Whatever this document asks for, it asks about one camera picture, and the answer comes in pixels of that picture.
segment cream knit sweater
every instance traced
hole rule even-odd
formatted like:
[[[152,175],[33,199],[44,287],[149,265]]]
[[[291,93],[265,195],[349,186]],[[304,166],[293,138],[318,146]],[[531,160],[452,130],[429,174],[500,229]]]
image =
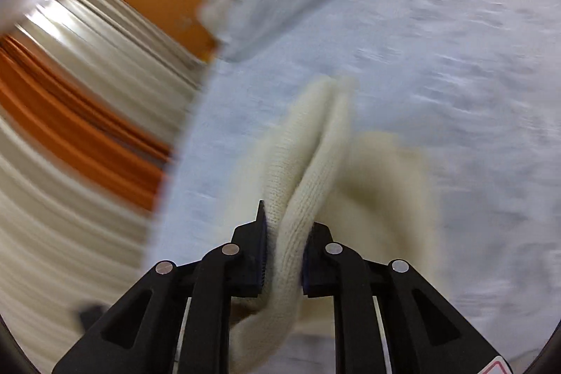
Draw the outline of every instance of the cream knit sweater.
[[[259,298],[237,302],[250,315],[231,328],[234,374],[263,363],[295,325],[333,333],[331,300],[301,306],[302,255],[314,221],[364,258],[405,258],[435,280],[436,218],[422,158],[390,134],[352,135],[349,81],[313,81],[238,164],[217,237],[251,220],[259,199],[268,219],[265,286]]]

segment metal pin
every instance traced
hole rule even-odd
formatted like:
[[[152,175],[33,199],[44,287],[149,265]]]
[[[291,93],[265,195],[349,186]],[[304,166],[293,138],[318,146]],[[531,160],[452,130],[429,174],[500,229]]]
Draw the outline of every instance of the metal pin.
[[[341,246],[339,243],[329,243],[327,246],[325,246],[325,251],[328,254],[337,255],[343,252],[343,246]]]
[[[409,264],[405,260],[395,260],[392,262],[392,270],[398,273],[406,273],[409,271]]]
[[[239,246],[237,244],[226,244],[222,246],[222,253],[226,256],[234,256],[239,252]]]
[[[172,269],[173,269],[173,263],[168,262],[167,260],[164,260],[163,262],[160,262],[159,264],[156,265],[156,273],[158,274],[167,274],[171,272]]]

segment warning label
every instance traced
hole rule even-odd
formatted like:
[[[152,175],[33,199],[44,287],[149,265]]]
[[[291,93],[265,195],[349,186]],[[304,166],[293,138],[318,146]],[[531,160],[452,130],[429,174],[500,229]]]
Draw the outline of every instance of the warning label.
[[[485,366],[478,374],[512,374],[507,362],[502,356],[496,356],[487,366]]]

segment orange curtain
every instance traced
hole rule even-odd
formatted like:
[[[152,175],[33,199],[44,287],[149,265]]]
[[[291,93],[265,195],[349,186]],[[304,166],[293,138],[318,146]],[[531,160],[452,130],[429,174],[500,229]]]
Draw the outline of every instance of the orange curtain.
[[[0,40],[0,105],[83,176],[151,210],[169,147],[121,119],[30,48],[14,37]]]

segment white bedsheet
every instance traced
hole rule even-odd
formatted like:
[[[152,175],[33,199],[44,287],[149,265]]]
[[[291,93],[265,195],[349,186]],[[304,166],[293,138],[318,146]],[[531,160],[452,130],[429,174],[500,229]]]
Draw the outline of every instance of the white bedsheet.
[[[146,267],[224,242],[211,227],[236,160],[313,75],[352,73],[356,128],[433,160],[452,303],[507,358],[541,348],[561,317],[560,3],[328,0],[251,59],[215,62]]]

